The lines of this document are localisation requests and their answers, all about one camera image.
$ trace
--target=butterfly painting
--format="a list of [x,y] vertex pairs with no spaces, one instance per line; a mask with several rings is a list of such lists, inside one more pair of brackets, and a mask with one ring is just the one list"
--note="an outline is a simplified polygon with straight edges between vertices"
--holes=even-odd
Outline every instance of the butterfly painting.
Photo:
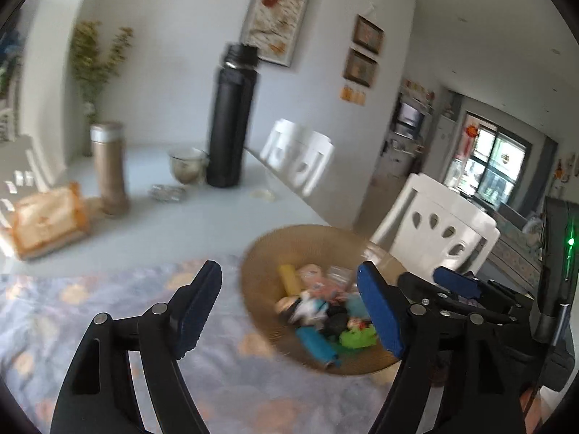
[[253,0],[241,42],[259,48],[259,58],[290,66],[308,0]]

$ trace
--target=small toy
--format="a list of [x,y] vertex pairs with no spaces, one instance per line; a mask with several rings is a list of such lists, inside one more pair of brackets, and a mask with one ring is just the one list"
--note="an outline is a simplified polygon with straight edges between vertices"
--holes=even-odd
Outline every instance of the small toy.
[[325,301],[345,300],[342,287],[326,279],[322,268],[319,266],[308,264],[297,271],[297,273],[312,297],[322,298]]
[[283,264],[277,268],[277,272],[282,277],[286,294],[300,295],[303,291],[302,281],[297,277],[295,268],[291,264]]
[[301,327],[295,333],[312,357],[320,362],[325,369],[340,366],[338,353],[314,328],[311,326]]
[[302,292],[301,301],[296,306],[295,312],[290,317],[290,323],[309,326],[317,322],[323,322],[328,318],[326,315],[328,303],[319,298],[312,298],[308,291]]
[[339,337],[343,332],[348,330],[348,322],[350,317],[346,313],[338,313],[337,315],[331,316],[324,323],[324,328],[322,329],[322,335],[326,338]]
[[350,318],[348,321],[348,329],[349,330],[363,330],[370,326],[370,323],[362,320],[361,318]]
[[346,308],[350,316],[355,316],[363,320],[370,319],[368,310],[366,310],[366,306],[364,306],[364,302],[362,301],[362,297],[360,297],[359,293],[351,293],[348,295]]
[[348,309],[344,304],[340,302],[328,302],[328,310],[326,310],[328,318],[332,318],[334,315],[339,315],[340,313],[348,313]]
[[284,297],[276,303],[276,313],[286,322],[289,323],[291,317],[295,313],[297,306],[302,303],[300,297]]
[[306,287],[310,287],[315,282],[324,278],[322,268],[315,264],[306,264],[304,267],[297,270],[297,275]]
[[364,329],[351,329],[340,335],[340,344],[349,349],[361,349],[375,346],[377,343],[377,333],[374,325]]
[[354,281],[354,272],[339,266],[330,266],[326,272],[326,278],[338,285],[343,291],[348,290]]

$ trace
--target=window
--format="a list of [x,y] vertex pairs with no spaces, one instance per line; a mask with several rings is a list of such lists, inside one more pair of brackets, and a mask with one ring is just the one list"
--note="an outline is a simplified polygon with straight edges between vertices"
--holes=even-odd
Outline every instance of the window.
[[477,195],[495,208],[508,202],[522,171],[526,150],[524,145],[499,133]]
[[461,192],[482,199],[497,209],[501,203],[508,202],[515,190],[531,144],[467,113],[467,124],[469,120],[479,125],[473,150],[465,160],[463,171],[464,163],[458,158],[454,160],[447,178],[457,178],[458,175],[455,184]]

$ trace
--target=blue gripper pad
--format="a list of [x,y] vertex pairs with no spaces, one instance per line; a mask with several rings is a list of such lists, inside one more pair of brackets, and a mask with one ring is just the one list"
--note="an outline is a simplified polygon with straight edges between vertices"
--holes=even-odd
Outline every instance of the blue gripper pad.
[[[378,269],[370,262],[358,267],[357,283],[380,342],[396,358],[402,358],[405,345],[398,319],[405,315],[401,304],[407,307],[407,300],[398,288],[386,283]],[[396,292],[400,293],[403,300],[396,298]]]
[[481,296],[477,281],[442,266],[434,271],[434,282],[464,298],[479,298]]
[[179,288],[169,301],[170,346],[177,360],[196,346],[221,291],[222,279],[219,264],[207,261],[193,282]]

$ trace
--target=picture frame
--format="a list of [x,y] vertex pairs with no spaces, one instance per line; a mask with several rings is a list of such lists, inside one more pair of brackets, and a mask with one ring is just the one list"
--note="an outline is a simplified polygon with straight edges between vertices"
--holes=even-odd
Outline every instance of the picture frame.
[[290,67],[309,0],[251,0],[241,30],[259,59]]
[[354,44],[379,55],[384,42],[384,31],[363,16],[358,15],[352,41]]
[[351,48],[346,60],[343,77],[362,86],[372,88],[377,67],[378,62],[374,59]]

